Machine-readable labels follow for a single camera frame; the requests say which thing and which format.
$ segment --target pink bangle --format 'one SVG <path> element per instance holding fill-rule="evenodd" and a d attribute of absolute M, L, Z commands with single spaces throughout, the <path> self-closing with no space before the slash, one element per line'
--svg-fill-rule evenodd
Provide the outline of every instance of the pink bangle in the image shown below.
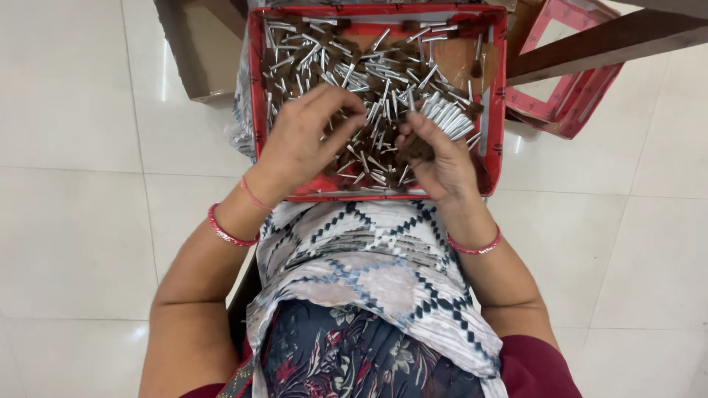
<path fill-rule="evenodd" d="M 490 251 L 494 250 L 496 245 L 499 244 L 501 241 L 501 229 L 499 229 L 499 226 L 496 226 L 496 239 L 494 239 L 493 242 L 487 247 L 484 247 L 482 249 L 477 249 L 477 250 L 471 250 L 471 249 L 465 249 L 464 247 L 461 247 L 457 242 L 452 240 L 450 237 L 450 233 L 447 233 L 447 242 L 452 246 L 455 250 L 459 251 L 460 253 L 465 253 L 465 254 L 471 254 L 472 256 L 476 256 L 477 254 L 485 254 L 489 253 Z"/>
<path fill-rule="evenodd" d="M 253 246 L 254 244 L 258 243 L 258 240 L 261 238 L 261 233 L 259 232 L 256 235 L 256 238 L 252 241 L 242 241 L 239 238 L 234 238 L 233 236 L 227 234 L 226 231 L 224 231 L 220 226 L 219 223 L 217 222 L 217 219 L 214 218 L 214 210 L 216 210 L 217 206 L 219 203 L 214 203 L 212 207 L 209 207 L 209 212 L 207 214 L 207 218 L 209 219 L 209 223 L 214 227 L 214 231 L 219 235 L 223 240 L 235 244 L 237 246 Z"/>
<path fill-rule="evenodd" d="M 243 177 L 241 177 L 241 180 L 239 181 L 239 185 L 241 186 L 241 189 L 243 189 L 244 192 L 249 196 L 249 198 L 251 198 L 251 200 L 253 201 L 253 203 L 256 204 L 256 206 L 260 207 L 260 208 L 263 209 L 263 210 L 268 210 L 268 211 L 271 211 L 271 212 L 272 212 L 273 210 L 275 210 L 275 207 L 268 207 L 268 206 L 264 205 L 263 203 L 261 203 L 258 199 L 256 199 L 255 196 L 253 196 L 253 193 L 251 192 L 251 190 L 249 189 L 249 187 L 246 186 L 246 181 L 244 180 Z"/>

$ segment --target red box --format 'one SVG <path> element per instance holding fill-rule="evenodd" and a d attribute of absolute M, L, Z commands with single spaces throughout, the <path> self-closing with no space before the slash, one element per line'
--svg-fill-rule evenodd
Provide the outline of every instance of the red box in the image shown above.
<path fill-rule="evenodd" d="M 380 35 L 386 28 L 391 28 L 392 37 L 405 38 L 408 33 L 401 31 L 404 20 L 445 21 L 448 19 L 478 18 L 484 14 L 493 21 L 493 46 L 498 51 L 497 73 L 489 87 L 489 106 L 482 118 L 488 130 L 486 153 L 479 154 L 485 173 L 479 175 L 479 187 L 483 196 L 494 193 L 501 175 L 502 143 L 504 136 L 505 89 L 506 89 L 506 10 L 499 6 L 480 6 L 472 4 L 352 4 L 345 6 L 288 6 L 274 8 L 255 8 L 249 13 L 249 65 L 251 67 L 251 100 L 253 105 L 253 128 L 256 141 L 256 158 L 259 158 L 266 145 L 266 110 L 265 82 L 261 74 L 263 56 L 263 17 L 284 16 L 287 14 L 310 17 L 344 17 L 352 19 L 352 27 L 345 35 Z M 472 37 L 462 32 L 462 37 Z M 298 188 L 286 200 L 295 202 L 324 202 L 327 200 L 410 200 L 427 199 L 421 189 L 408 193 L 376 193 L 370 191 L 340 191 L 332 177 L 322 173 L 308 184 Z"/>
<path fill-rule="evenodd" d="M 619 16 L 618 12 L 595 0 L 547 0 L 521 54 L 555 41 L 548 40 L 547 36 L 563 38 Z M 509 113 L 533 128 L 572 140 L 590 120 L 622 65 L 624 63 L 508 87 Z"/>

